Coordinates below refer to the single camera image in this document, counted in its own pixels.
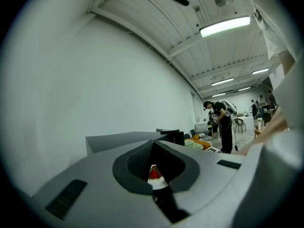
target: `round ceiling vent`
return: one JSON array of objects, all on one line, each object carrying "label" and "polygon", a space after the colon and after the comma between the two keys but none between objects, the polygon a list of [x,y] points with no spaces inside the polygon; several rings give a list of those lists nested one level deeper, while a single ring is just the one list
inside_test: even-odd
[{"label": "round ceiling vent", "polygon": [[227,3],[226,0],[215,0],[215,4],[218,5],[219,7],[224,7],[226,3]]}]

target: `red object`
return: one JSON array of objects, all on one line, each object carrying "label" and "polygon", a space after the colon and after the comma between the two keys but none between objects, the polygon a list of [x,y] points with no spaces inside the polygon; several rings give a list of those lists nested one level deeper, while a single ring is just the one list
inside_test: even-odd
[{"label": "red object", "polygon": [[156,170],[153,169],[153,170],[150,172],[150,178],[151,178],[151,179],[158,179],[158,173],[157,173]]}]

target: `ceiling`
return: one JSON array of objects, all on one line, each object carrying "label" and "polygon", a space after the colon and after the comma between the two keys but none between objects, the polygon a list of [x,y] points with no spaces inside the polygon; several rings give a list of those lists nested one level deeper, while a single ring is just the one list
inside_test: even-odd
[{"label": "ceiling", "polygon": [[[89,10],[127,27],[158,50],[176,67],[201,98],[255,87],[275,67],[268,61],[264,36],[249,0],[189,0],[184,7],[172,0],[94,0]],[[251,24],[202,38],[201,27],[225,19],[250,16]],[[233,81],[211,86],[223,79]]]}]

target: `ceiling light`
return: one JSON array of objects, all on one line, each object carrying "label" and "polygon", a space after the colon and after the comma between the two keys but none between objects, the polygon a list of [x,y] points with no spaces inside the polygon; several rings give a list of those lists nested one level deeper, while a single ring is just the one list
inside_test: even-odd
[{"label": "ceiling light", "polygon": [[253,72],[252,74],[263,73],[263,72],[266,72],[266,71],[268,71],[268,70],[269,70],[269,68],[266,68],[266,69],[262,69],[262,70],[255,71],[255,72]]},{"label": "ceiling light", "polygon": [[227,29],[231,29],[231,28],[233,29],[236,27],[241,27],[249,24],[250,24],[249,16],[240,17],[236,19],[229,19],[200,29],[200,34],[202,37],[206,37]]},{"label": "ceiling light", "polygon": [[250,89],[250,87],[247,87],[247,88],[244,88],[244,89],[239,89],[239,91],[246,90],[246,89]]},{"label": "ceiling light", "polygon": [[212,84],[212,86],[216,86],[216,85],[219,85],[219,84],[222,84],[222,83],[225,83],[225,82],[231,81],[231,80],[233,80],[233,78],[229,78],[229,79],[225,79],[225,80],[222,80],[222,81],[219,81],[219,82],[213,83],[213,84]]},{"label": "ceiling light", "polygon": [[218,94],[218,95],[213,95],[212,97],[217,97],[217,96],[220,96],[220,95],[225,95],[226,93],[221,93],[221,94]]}]

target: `chair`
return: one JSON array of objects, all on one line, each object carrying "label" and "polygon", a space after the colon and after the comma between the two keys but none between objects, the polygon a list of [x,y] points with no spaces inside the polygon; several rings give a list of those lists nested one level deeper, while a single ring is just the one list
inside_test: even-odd
[{"label": "chair", "polygon": [[237,127],[238,127],[238,130],[239,130],[239,127],[241,127],[242,133],[243,133],[243,126],[245,126],[245,131],[246,131],[246,124],[244,123],[244,121],[242,119],[235,118],[234,121],[236,122],[236,128],[234,129],[234,132],[236,131]]}]

